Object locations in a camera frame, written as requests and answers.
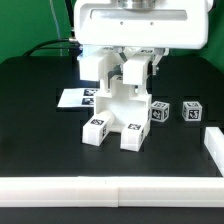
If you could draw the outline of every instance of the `green background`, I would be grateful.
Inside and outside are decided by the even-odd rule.
[[[70,37],[70,26],[64,0],[54,0],[61,36]],[[219,0],[209,14],[208,44],[201,50],[172,50],[172,55],[200,55],[224,72],[224,0]],[[49,0],[1,0],[0,2],[0,63],[20,56],[36,44],[57,39]],[[36,55],[59,55],[58,51]]]

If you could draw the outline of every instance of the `black cable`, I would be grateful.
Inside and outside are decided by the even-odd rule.
[[[69,43],[69,39],[64,38],[64,39],[58,39],[58,40],[51,40],[51,41],[46,41],[43,42],[41,44],[36,45],[35,47],[33,47],[32,49],[30,49],[29,51],[25,52],[23,54],[23,56],[30,56],[34,51],[36,51],[37,49],[44,47],[46,45],[50,45],[50,44],[56,44],[56,43],[63,43],[63,42],[67,42]]]
[[[41,48],[36,48],[32,51],[34,53],[35,51],[39,50],[69,50],[71,47],[41,47]]]
[[[71,25],[71,33],[72,36],[74,37],[74,11],[73,11],[73,7],[72,7],[72,2],[71,0],[65,0],[65,4],[66,4],[66,8],[67,8],[67,12],[68,12],[68,17],[69,17],[69,22]]]

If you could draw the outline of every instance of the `white paper sheet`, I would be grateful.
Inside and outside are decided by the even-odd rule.
[[[93,107],[94,94],[98,90],[96,88],[64,89],[58,107]]]

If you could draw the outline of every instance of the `cube with marker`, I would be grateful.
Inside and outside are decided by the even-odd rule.
[[[182,116],[185,121],[201,121],[202,106],[198,101],[183,102]]]
[[[155,101],[152,104],[151,120],[164,122],[169,117],[170,104],[165,102]]]

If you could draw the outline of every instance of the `white block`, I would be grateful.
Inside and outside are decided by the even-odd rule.
[[[99,81],[117,64],[117,58],[112,49],[100,49],[90,56],[80,59],[80,79]]]
[[[198,101],[183,102],[182,116],[185,121],[201,121],[202,106]]]
[[[164,122],[169,117],[170,104],[155,101],[152,104],[151,120]]]
[[[114,115],[110,111],[94,115],[83,127],[82,142],[99,146],[108,135],[113,122]]]
[[[204,144],[224,176],[224,135],[221,130],[217,127],[206,128]]]
[[[138,52],[123,65],[123,83],[143,85],[148,78],[148,64],[151,60],[149,53]]]
[[[144,125],[129,123],[121,132],[121,149],[138,152],[144,139]]]

